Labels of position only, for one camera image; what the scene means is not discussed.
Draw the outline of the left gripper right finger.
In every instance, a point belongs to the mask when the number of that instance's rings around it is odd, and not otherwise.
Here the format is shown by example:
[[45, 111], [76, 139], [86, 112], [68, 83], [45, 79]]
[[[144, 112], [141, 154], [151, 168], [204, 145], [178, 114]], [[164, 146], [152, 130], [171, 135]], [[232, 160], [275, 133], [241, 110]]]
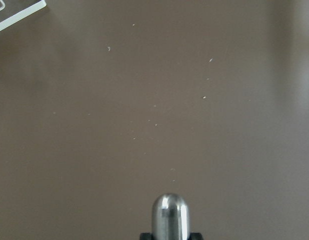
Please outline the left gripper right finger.
[[203, 235], [200, 232], [191, 232], [189, 240], [203, 240]]

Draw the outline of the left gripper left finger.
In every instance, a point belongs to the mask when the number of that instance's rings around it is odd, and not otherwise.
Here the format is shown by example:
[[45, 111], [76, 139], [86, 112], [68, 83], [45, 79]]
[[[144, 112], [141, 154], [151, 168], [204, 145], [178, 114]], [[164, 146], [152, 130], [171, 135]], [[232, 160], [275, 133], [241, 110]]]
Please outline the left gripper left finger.
[[152, 240], [152, 234], [150, 232], [143, 232], [139, 235], [139, 240]]

